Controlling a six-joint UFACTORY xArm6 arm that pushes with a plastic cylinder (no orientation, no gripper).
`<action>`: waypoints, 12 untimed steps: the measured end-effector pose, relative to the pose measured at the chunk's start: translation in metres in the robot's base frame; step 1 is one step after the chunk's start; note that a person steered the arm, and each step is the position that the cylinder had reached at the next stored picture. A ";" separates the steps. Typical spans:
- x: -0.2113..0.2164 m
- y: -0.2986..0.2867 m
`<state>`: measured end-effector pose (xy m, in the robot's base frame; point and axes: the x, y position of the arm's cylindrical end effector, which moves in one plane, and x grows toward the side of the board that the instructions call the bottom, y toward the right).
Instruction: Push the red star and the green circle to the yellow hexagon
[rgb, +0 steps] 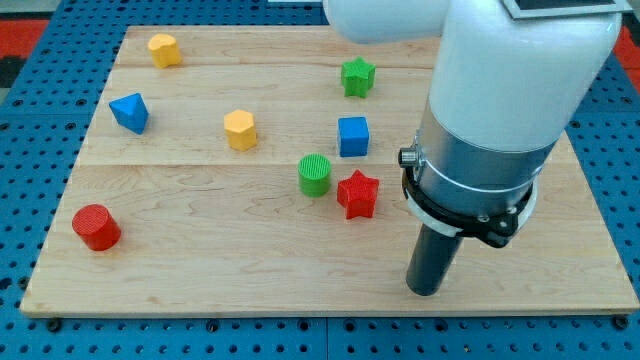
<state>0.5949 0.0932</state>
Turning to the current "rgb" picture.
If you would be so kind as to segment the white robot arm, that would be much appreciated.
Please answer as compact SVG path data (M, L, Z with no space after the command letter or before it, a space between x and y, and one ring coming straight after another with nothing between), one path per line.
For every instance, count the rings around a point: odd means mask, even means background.
M330 25L359 44L436 37L421 125L401 150L420 245L476 237L505 246L528 220L538 177L609 56L621 1L343 1Z

